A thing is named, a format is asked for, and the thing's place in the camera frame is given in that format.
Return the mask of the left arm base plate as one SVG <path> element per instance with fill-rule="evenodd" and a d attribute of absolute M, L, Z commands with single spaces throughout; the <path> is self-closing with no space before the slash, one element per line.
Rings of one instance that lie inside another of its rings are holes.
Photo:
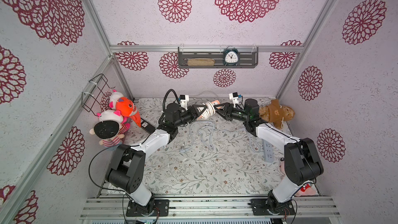
<path fill-rule="evenodd" d="M 170 201 L 152 199 L 146 206 L 129 201 L 126 217 L 165 217 L 169 215 Z"/>

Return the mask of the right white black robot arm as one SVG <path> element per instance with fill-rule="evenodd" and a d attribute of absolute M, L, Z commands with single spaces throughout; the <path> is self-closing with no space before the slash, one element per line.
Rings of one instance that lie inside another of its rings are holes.
<path fill-rule="evenodd" d="M 247 99 L 244 109 L 231 103 L 215 105 L 214 109 L 225 120 L 242 121 L 250 134 L 284 152 L 285 177 L 268 193 L 268 203 L 281 205 L 289 202 L 302 186 L 313 183 L 323 174 L 324 168 L 314 141 L 290 136 L 264 121 L 260 117 L 257 100 Z"/>

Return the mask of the black faced striped plush doll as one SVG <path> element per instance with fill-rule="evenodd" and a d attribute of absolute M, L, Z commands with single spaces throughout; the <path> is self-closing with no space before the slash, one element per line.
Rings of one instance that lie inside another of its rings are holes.
<path fill-rule="evenodd" d="M 127 123 L 120 111 L 105 110 L 97 113 L 98 122 L 90 129 L 91 135 L 97 136 L 99 144 L 104 147 L 112 147 L 122 143 L 125 134 L 131 124 Z"/>

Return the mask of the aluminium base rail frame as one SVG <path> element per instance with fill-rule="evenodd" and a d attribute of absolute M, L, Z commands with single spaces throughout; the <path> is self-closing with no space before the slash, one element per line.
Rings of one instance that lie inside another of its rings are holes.
<path fill-rule="evenodd" d="M 88 199 L 79 224 L 341 224 L 331 197 L 295 198 L 277 215 L 260 205 L 265 196 L 178 196 L 155 198 L 160 214 L 134 213 L 127 200 L 109 195 Z"/>

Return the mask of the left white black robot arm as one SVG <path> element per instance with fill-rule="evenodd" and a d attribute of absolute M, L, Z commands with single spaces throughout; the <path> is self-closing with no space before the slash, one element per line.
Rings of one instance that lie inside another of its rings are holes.
<path fill-rule="evenodd" d="M 137 145 L 119 145 L 113 153 L 105 179 L 122 189 L 135 203 L 147 206 L 152 193 L 142 182 L 146 159 L 155 151 L 169 144 L 182 125 L 195 122 L 208 107 L 191 105 L 186 108 L 170 103 L 163 110 L 163 117 L 156 130 Z"/>

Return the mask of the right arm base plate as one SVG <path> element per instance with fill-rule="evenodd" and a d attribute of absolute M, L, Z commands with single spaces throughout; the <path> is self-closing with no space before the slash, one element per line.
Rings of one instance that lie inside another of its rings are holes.
<path fill-rule="evenodd" d="M 279 203 L 274 199 L 254 198 L 248 205 L 251 207 L 255 216 L 272 216 L 272 215 L 294 215 L 296 213 L 294 204 L 289 201 Z"/>

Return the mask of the pink plush red dotted dress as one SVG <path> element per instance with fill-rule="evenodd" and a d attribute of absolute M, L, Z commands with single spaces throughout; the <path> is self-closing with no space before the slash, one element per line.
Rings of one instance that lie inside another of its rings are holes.
<path fill-rule="evenodd" d="M 280 159 L 280 170 L 281 173 L 283 174 L 283 176 L 286 176 L 286 172 L 285 172 L 285 159 L 281 158 Z M 317 196 L 318 195 L 318 191 L 316 190 L 316 188 L 311 184 L 311 183 L 307 183 L 305 184 L 297 193 L 295 193 L 295 197 L 305 197 L 305 196 Z"/>

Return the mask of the grey wall shelf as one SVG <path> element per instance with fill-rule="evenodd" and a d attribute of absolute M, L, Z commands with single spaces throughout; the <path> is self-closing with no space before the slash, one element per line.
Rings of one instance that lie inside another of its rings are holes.
<path fill-rule="evenodd" d="M 225 66 L 223 64 L 223 53 L 226 49 L 235 48 L 239 52 L 240 60 L 235 66 Z M 180 68 L 255 68 L 258 65 L 258 53 L 259 49 L 253 46 L 249 49 L 237 48 L 237 47 L 226 47 L 219 51 L 197 51 L 188 52 L 182 48 L 178 49 L 177 61 Z M 214 66 L 188 66 L 187 60 L 191 58 L 209 58 L 215 60 Z"/>

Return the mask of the teal alarm clock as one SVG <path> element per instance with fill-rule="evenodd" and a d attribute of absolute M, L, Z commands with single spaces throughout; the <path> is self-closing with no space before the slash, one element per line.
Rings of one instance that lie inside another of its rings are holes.
<path fill-rule="evenodd" d="M 235 66 L 240 60 L 239 52 L 235 48 L 226 49 L 223 53 L 223 64 L 225 66 Z"/>

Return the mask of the tan pouch on shelf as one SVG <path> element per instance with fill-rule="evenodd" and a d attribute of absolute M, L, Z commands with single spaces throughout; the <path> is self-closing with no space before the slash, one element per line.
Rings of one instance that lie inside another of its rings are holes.
<path fill-rule="evenodd" d="M 187 60 L 188 66 L 214 66 L 215 60 L 209 58 L 191 58 Z"/>

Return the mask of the floral table mat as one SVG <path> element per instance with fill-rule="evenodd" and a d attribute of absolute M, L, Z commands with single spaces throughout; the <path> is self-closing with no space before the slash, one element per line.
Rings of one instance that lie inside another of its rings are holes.
<path fill-rule="evenodd" d="M 179 128 L 175 139 L 147 156 L 142 184 L 165 195 L 261 195 L 283 179 L 281 150 L 270 161 L 260 138 L 240 121 L 218 115 Z"/>

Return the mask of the brown teddy bear plush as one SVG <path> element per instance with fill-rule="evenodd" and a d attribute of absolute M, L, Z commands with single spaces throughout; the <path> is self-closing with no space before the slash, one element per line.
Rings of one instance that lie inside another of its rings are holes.
<path fill-rule="evenodd" d="M 288 106 L 280 105 L 278 99 L 274 99 L 269 105 L 260 107 L 259 115 L 264 121 L 272 123 L 275 128 L 282 130 L 283 122 L 292 120 L 295 112 Z"/>

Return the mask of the light blue power strip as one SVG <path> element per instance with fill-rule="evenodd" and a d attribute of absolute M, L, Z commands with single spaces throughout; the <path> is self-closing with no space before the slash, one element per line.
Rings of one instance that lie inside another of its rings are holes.
<path fill-rule="evenodd" d="M 194 134 L 193 134 L 193 126 L 195 124 L 204 124 L 204 126 L 200 127 L 197 130 L 197 134 L 199 135 L 200 141 L 202 142 L 202 144 L 205 147 L 208 147 L 211 151 L 215 150 L 215 146 L 212 143 L 213 134 L 215 132 L 221 132 L 224 134 L 226 134 L 226 133 L 236 134 L 239 132 L 246 131 L 246 129 L 244 129 L 244 128 L 234 130 L 234 131 L 230 131 L 230 130 L 226 130 L 226 129 L 223 129 L 223 130 L 218 129 L 218 128 L 216 128 L 216 124 L 212 121 L 202 120 L 202 121 L 194 122 L 194 123 L 190 124 L 190 127 L 189 127 L 189 137 L 191 138 L 191 142 L 188 146 L 182 146 L 179 150 L 180 153 L 186 153 L 193 147 L 193 144 L 195 142 Z M 272 145 L 269 142 L 267 142 L 266 140 L 262 140 L 262 144 L 263 144 L 262 151 L 263 151 L 265 162 L 268 162 L 268 163 L 273 162 L 274 161 L 274 152 L 273 152 Z"/>

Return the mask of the orange fish plush toy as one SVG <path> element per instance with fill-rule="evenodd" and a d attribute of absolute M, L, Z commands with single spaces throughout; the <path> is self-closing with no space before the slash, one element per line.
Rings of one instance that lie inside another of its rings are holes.
<path fill-rule="evenodd" d="M 142 127 L 141 116 L 138 108 L 132 100 L 125 97 L 121 92 L 113 90 L 109 97 L 109 107 L 114 111 L 120 111 L 124 118 L 130 118 L 138 127 Z"/>

